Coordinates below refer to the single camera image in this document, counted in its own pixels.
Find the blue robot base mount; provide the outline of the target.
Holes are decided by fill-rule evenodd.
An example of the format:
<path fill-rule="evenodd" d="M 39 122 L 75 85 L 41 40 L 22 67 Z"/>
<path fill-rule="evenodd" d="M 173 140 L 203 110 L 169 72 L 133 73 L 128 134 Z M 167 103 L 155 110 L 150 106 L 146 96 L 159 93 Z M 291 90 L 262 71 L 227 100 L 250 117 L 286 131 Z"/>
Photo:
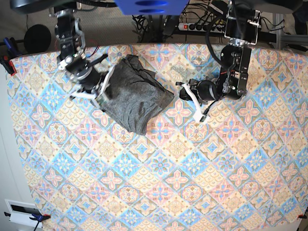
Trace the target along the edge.
<path fill-rule="evenodd" d="M 124 15 L 180 15 L 189 0 L 115 0 Z"/>

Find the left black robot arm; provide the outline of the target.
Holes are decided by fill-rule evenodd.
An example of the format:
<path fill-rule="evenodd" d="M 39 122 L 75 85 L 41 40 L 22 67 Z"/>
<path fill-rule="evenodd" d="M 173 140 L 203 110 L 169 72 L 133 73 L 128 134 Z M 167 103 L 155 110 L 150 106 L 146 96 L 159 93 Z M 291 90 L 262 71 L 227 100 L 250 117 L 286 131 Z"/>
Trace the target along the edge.
<path fill-rule="evenodd" d="M 208 25 L 205 41 L 213 59 L 220 65 L 216 80 L 190 79 L 188 83 L 176 82 L 181 87 L 180 98 L 192 101 L 196 111 L 193 118 L 196 122 L 209 119 L 209 108 L 202 110 L 207 102 L 212 104 L 224 99 L 238 100 L 246 95 L 248 68 L 251 48 L 258 38 L 258 27 L 261 11 L 252 9 L 246 0 L 230 0 L 227 10 L 219 13 Z M 218 22 L 225 22 L 224 37 L 229 39 L 217 57 L 210 43 L 210 30 Z"/>

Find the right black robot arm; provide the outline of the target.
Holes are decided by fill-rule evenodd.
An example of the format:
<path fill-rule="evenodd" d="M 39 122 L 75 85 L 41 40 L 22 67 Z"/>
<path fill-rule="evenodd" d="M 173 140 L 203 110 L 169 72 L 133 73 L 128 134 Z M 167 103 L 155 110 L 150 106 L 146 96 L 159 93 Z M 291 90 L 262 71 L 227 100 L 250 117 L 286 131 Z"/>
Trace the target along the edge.
<path fill-rule="evenodd" d="M 101 57 L 91 61 L 85 54 L 85 34 L 79 27 L 79 18 L 73 16 L 74 9 L 55 9 L 53 14 L 57 18 L 55 34 L 60 45 L 60 55 L 57 57 L 58 69 L 65 72 L 70 81 L 76 84 L 76 90 L 70 98 L 88 99 L 91 104 L 103 109 L 101 104 L 110 100 L 107 88 L 110 86 L 115 66 L 107 72 L 99 73 L 95 65 L 108 57 Z"/>

